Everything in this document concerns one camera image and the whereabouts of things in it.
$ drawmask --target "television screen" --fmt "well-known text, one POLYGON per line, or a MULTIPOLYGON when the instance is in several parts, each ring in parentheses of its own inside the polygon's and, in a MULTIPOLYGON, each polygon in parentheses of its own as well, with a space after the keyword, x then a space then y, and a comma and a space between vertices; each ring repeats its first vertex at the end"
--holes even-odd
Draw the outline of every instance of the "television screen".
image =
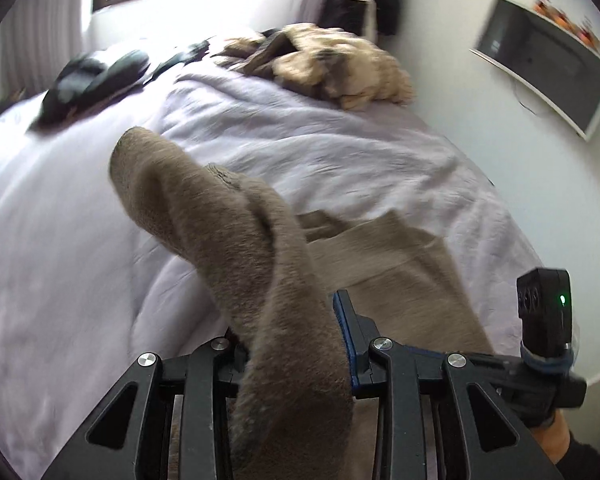
POLYGON ((477 50, 587 131, 600 105, 600 56, 575 36, 529 9, 496 0, 477 50))

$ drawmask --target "bed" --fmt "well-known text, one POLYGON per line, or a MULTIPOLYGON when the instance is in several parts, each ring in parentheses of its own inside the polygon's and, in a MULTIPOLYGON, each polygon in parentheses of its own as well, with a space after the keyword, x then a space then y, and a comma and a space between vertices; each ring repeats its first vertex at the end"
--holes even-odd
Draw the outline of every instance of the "bed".
POLYGON ((42 96, 0 118, 0 450, 38 480, 139 354, 224 332, 196 271, 125 215, 107 165, 141 125, 259 176, 297 213, 389 209, 445 238, 496 352, 518 354, 515 279, 539 266, 488 179, 407 107, 343 112, 211 64, 177 66, 54 131, 42 96))

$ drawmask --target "triangular cutout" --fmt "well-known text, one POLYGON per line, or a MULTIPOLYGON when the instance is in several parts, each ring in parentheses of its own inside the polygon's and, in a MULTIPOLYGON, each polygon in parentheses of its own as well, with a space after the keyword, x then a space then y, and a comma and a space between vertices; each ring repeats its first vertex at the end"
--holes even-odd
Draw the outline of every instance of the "triangular cutout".
POLYGON ((478 439, 483 451, 489 452, 502 447, 513 446, 518 438, 500 416, 483 390, 476 384, 467 386, 469 402, 474 412, 478 439))
POLYGON ((90 444, 122 449, 137 393, 137 384, 125 386, 87 433, 90 444))

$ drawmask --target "silver screw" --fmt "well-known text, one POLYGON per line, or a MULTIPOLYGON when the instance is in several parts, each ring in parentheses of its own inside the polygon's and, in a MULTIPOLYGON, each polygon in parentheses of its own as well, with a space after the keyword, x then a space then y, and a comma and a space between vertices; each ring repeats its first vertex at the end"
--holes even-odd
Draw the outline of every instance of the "silver screw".
POLYGON ((390 350, 394 346, 394 342, 388 337, 378 337, 374 339, 374 346, 378 350, 390 350))
POLYGON ((229 348, 229 340, 225 337, 216 337, 212 342, 211 342, 211 348, 213 348, 214 350, 226 350, 227 348, 229 348))
POLYGON ((466 364, 466 358, 460 354, 451 354, 446 360, 453 368, 462 368, 466 364))
POLYGON ((151 366, 152 364, 155 363, 157 357, 155 356, 155 354, 152 354, 151 352, 147 352, 146 354, 142 354, 139 358, 138 358, 138 364, 140 366, 151 366))

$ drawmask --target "wall-mounted television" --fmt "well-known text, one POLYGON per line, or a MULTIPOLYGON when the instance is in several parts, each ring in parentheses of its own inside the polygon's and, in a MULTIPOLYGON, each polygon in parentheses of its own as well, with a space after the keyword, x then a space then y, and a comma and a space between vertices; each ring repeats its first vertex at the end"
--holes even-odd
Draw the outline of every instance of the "wall-mounted television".
POLYGON ((589 140, 600 120, 600 54, 549 18, 495 0, 472 50, 536 92, 589 140))

